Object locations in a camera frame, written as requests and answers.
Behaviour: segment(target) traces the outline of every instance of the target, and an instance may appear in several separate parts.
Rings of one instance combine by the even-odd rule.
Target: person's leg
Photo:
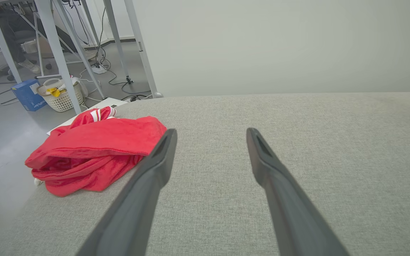
[[[23,20],[23,18],[21,18],[20,15],[14,13],[11,10],[6,10],[5,14],[0,19],[0,24],[3,21],[6,21],[6,24],[9,26],[9,29],[11,30],[12,34],[15,34],[15,32],[18,31],[34,31],[34,29],[31,28],[31,26],[28,23],[26,23],[26,21]],[[20,43],[14,41],[14,46],[18,48],[18,57],[16,58],[18,64],[24,68],[29,69],[34,74],[40,74],[41,67],[39,65],[35,65],[30,60],[25,58],[24,52],[23,50],[21,50]]]
[[[12,55],[12,58],[17,63],[22,63],[26,60],[23,50],[20,44],[16,43],[16,37],[14,31],[10,27],[10,17],[1,15],[0,16],[0,27],[4,34],[4,39],[6,41],[7,47]]]

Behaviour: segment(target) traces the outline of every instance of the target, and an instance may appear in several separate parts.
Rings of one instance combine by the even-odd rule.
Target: power strip
[[[93,72],[96,73],[96,74],[104,74],[105,72],[107,72],[107,70],[106,70],[102,65],[100,65],[99,68],[96,67],[95,65],[93,65],[93,66],[91,67],[91,69],[92,69]]]

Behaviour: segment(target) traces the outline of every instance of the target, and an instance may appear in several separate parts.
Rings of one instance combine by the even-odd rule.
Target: yellow object
[[[60,90],[58,90],[58,88],[50,88],[47,89],[47,92],[49,92],[50,94],[52,94],[54,97],[59,97],[61,92]]]

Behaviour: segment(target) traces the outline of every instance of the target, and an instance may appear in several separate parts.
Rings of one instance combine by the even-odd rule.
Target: white laundry basket
[[[46,94],[47,89],[56,87],[58,88],[59,86],[63,85],[63,81],[61,79],[58,78],[52,78],[49,79],[47,81],[45,81],[45,83],[42,86],[39,86],[37,88],[37,93],[39,95],[41,95],[44,100],[47,102],[47,104],[52,107],[52,109],[58,111],[58,112],[64,112],[67,111],[69,109],[72,109],[74,106],[72,105],[72,101],[70,100],[69,94],[68,92],[62,92],[60,94],[60,96],[55,97],[53,95],[50,94]],[[80,84],[79,83],[75,83],[74,84],[74,91],[75,91],[75,96],[77,96],[78,99],[78,104],[82,104],[83,103],[83,95],[82,95],[82,91],[80,89]]]

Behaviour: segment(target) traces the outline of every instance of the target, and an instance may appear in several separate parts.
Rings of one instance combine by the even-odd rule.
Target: white wall
[[[410,91],[410,0],[134,0],[165,96]]]

